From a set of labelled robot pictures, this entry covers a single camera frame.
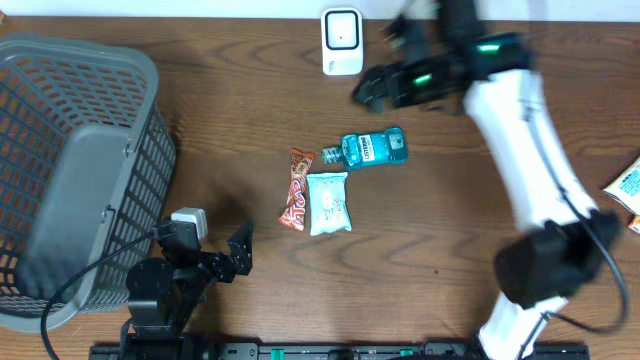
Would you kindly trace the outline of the red chocolate bar wrapper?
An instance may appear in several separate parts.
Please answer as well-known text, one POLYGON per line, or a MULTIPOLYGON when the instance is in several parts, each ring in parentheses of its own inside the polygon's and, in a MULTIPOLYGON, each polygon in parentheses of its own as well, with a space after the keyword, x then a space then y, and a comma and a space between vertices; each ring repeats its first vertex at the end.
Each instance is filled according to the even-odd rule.
POLYGON ((311 152, 291 149, 290 183, 285 210, 278 218, 280 224, 296 231, 305 227, 307 175, 315 155, 311 152))

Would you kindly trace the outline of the blue mouthwash bottle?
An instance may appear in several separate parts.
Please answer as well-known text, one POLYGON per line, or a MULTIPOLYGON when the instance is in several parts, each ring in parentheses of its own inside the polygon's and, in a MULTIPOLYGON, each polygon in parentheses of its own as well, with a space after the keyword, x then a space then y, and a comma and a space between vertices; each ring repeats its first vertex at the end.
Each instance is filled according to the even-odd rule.
POLYGON ((347 171, 401 165, 408 156, 405 133, 400 127, 376 133, 344 135, 338 146, 322 150, 322 159, 326 164, 342 163, 347 171))

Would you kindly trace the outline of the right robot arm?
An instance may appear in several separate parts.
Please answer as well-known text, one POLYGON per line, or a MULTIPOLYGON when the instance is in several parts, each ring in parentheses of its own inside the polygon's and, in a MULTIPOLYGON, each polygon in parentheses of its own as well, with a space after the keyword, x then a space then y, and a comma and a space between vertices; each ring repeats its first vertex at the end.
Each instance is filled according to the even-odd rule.
POLYGON ((524 359, 550 319, 603 266, 621 226, 602 212, 573 171, 546 106, 530 44, 490 33, 472 1, 440 1, 432 54, 419 21, 400 13, 385 32, 402 59, 364 73, 353 100, 374 111, 459 94, 484 137, 511 203, 519 238, 494 259, 500 292, 466 355, 524 359))

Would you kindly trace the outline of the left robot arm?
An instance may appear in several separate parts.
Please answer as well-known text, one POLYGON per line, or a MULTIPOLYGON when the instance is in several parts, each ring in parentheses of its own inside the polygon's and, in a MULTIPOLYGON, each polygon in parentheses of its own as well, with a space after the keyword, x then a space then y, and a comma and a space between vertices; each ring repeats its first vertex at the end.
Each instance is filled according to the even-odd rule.
POLYGON ((121 335, 120 359, 216 359, 215 347, 202 335, 184 331, 208 288, 247 276, 253 267, 254 222, 228 240, 228 254, 201 249, 196 225, 167 219, 152 238, 162 255, 136 263, 126 277, 131 334, 121 335))

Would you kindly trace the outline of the light green tissue pack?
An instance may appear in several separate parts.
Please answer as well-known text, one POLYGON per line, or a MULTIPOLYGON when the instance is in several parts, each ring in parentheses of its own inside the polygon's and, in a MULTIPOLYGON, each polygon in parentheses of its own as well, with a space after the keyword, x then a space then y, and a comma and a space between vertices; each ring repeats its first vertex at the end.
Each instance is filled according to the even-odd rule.
POLYGON ((347 172, 309 174, 310 235, 352 230, 346 201, 347 172))

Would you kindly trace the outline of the yellow snack bag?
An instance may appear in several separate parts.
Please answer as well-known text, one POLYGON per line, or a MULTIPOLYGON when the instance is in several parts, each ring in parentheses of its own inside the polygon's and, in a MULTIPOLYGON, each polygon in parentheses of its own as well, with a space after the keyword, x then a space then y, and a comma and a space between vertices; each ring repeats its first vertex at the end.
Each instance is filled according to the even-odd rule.
POLYGON ((638 216, 640 207, 640 158, 637 158, 603 191, 631 213, 638 216))

